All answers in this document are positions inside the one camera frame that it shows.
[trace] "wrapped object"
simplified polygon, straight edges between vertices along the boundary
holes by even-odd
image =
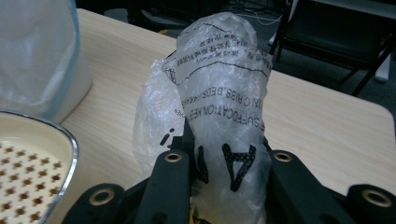
[[[263,145],[262,103],[272,56],[256,32],[232,13],[202,18],[177,39],[177,50],[151,66],[134,123],[142,178],[187,119],[199,172],[192,186],[195,220],[258,223],[271,159]]]
[[[185,29],[175,58],[175,83],[195,136],[193,215],[213,224],[257,223],[271,165],[262,102],[272,56],[257,49],[247,21],[224,12]]]

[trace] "wooden table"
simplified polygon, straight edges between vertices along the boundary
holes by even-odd
[[[94,185],[134,184],[137,99],[152,62],[176,47],[165,35],[85,10],[78,16],[92,88],[62,123],[78,140],[78,168],[49,223]],[[369,183],[396,194],[393,118],[383,107],[273,71],[263,111],[271,147],[296,154],[324,186],[346,194]]]

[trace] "chair leg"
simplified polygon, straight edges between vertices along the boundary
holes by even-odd
[[[277,47],[277,55],[276,55],[276,62],[279,63],[280,61],[280,54],[282,53],[282,44],[279,43]]]
[[[358,94],[363,90],[364,86],[370,81],[370,79],[374,76],[376,70],[371,69],[367,72],[366,76],[361,80],[358,87],[352,92],[353,96],[358,96]]]
[[[350,71],[350,73],[348,75],[346,75],[345,77],[343,77],[343,79],[341,79],[338,83],[340,85],[344,84],[344,82],[346,82],[350,77],[355,75],[355,73],[357,73],[358,71],[359,71],[359,68],[352,69],[352,71]]]

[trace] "plastic bag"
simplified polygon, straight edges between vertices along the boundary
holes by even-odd
[[[137,102],[133,149],[142,169],[137,182],[150,176],[158,155],[169,150],[173,136],[183,134],[185,119],[177,86],[171,81],[174,75],[172,56],[154,61]]]
[[[0,8],[0,107],[61,121],[91,85],[87,70],[75,77],[79,32],[74,0],[1,0]],[[65,99],[72,83],[75,90]]]
[[[134,120],[134,155],[143,178],[149,176],[187,119],[199,172],[192,186],[195,220],[261,220],[271,165],[262,102],[271,68],[253,27],[232,13],[196,21],[178,37],[176,52],[151,66]]]
[[[258,223],[271,160],[262,102],[272,56],[232,13],[202,18],[177,38],[176,84],[195,137],[191,206],[212,224]]]

